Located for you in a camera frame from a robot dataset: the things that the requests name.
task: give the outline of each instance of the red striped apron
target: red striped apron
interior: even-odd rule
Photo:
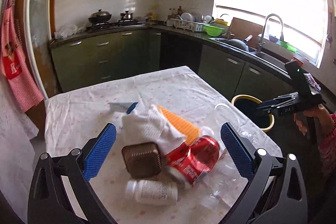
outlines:
[[[1,23],[1,72],[7,78],[21,109],[26,112],[43,100],[25,61],[21,41],[16,35],[12,0],[4,0]]]

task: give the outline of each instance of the pink sleeve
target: pink sleeve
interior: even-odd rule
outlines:
[[[335,114],[331,114],[331,117],[336,122]],[[336,128],[319,143],[319,150],[323,165],[322,172],[327,178],[336,166]]]

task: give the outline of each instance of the red soda can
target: red soda can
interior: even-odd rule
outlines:
[[[189,188],[215,166],[219,158],[219,145],[214,138],[202,136],[189,145],[183,143],[166,157],[166,170],[175,180]]]

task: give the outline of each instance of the green cabinet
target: green cabinet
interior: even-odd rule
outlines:
[[[266,101],[291,92],[294,92],[291,85],[246,62],[235,95],[246,94]]]
[[[160,69],[161,32],[149,31],[148,72]]]
[[[198,75],[230,101],[243,67],[243,60],[203,45]]]
[[[120,33],[98,35],[51,49],[63,92],[119,78]]]
[[[63,92],[158,70],[158,37],[152,30],[132,30],[97,35],[52,48]]]
[[[148,32],[134,30],[121,33],[123,78],[148,72]]]

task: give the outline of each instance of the person's arm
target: person's arm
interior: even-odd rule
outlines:
[[[329,114],[323,105],[318,105],[309,110],[305,110],[303,114],[307,117],[317,117],[320,121],[322,132],[316,132],[318,145],[323,164],[323,173],[325,177],[336,167],[336,116]],[[307,133],[307,128],[302,121],[297,119],[294,114],[294,121],[303,135]]]

